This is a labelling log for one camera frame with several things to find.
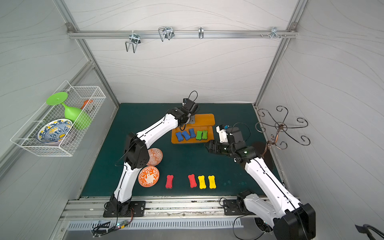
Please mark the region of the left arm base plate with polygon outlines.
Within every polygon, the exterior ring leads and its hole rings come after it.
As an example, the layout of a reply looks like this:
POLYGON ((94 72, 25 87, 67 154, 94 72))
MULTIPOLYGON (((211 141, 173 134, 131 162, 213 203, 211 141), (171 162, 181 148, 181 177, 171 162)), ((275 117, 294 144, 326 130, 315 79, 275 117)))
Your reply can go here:
POLYGON ((104 207, 104 218, 143 217, 146 201, 130 201, 128 204, 117 204, 116 201, 109 201, 104 207))

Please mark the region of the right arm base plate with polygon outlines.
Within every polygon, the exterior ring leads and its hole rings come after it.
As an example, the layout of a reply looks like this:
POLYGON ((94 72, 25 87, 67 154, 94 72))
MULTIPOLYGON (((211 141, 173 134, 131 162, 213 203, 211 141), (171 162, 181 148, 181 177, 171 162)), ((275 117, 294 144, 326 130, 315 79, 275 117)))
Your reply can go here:
POLYGON ((220 205, 224 209, 224 215, 225 216, 255 216, 253 212, 250 212, 246 206, 243 200, 238 199, 225 199, 223 198, 220 200, 220 205))

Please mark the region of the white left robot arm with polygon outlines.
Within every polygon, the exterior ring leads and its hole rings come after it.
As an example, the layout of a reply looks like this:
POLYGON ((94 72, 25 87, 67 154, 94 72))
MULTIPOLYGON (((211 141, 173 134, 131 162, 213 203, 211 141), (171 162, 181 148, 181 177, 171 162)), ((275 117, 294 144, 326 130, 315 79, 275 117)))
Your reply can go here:
POLYGON ((149 148, 169 131, 184 127, 195 115, 199 105, 191 99, 183 99, 182 106, 167 110, 165 115, 150 127, 138 133, 129 133, 126 138, 123 172, 116 190, 109 201, 109 207, 117 215, 126 216, 131 210, 132 192, 142 168, 150 160, 149 148))

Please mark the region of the yellow eraser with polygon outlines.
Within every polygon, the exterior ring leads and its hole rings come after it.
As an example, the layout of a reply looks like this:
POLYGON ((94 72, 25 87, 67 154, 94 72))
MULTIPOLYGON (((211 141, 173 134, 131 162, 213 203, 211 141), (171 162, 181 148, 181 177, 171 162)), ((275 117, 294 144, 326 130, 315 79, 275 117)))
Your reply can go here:
POLYGON ((216 186, 215 176, 208 176, 208 180, 209 180, 209 188, 210 189, 216 189, 217 186, 216 186))
POLYGON ((205 181, 205 176, 198 176, 198 180, 199 180, 199 188, 200 189, 206 189, 207 185, 206 185, 206 181, 205 181))

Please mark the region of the red eraser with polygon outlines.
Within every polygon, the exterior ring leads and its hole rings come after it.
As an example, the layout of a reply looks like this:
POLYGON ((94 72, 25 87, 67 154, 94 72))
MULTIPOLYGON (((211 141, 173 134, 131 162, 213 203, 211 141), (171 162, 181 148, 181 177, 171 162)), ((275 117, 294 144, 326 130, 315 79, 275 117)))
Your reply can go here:
POLYGON ((190 183, 190 188, 196 188, 197 187, 197 182, 196 182, 196 177, 194 174, 188 175, 189 183, 190 183))
POLYGON ((166 189, 172 189, 173 188, 173 175, 167 175, 167 181, 166 181, 166 189))

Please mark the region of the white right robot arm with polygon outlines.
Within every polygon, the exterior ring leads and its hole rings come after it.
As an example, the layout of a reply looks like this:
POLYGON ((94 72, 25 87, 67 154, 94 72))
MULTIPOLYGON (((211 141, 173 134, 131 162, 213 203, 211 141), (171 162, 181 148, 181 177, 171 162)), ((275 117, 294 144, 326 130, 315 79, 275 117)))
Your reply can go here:
POLYGON ((205 143, 208 152, 231 157, 244 166, 269 201, 257 194, 241 195, 247 211, 269 226, 278 240, 312 240, 316 237, 316 212, 310 204, 302 204, 269 170, 261 154, 245 143, 226 144, 216 140, 205 143))

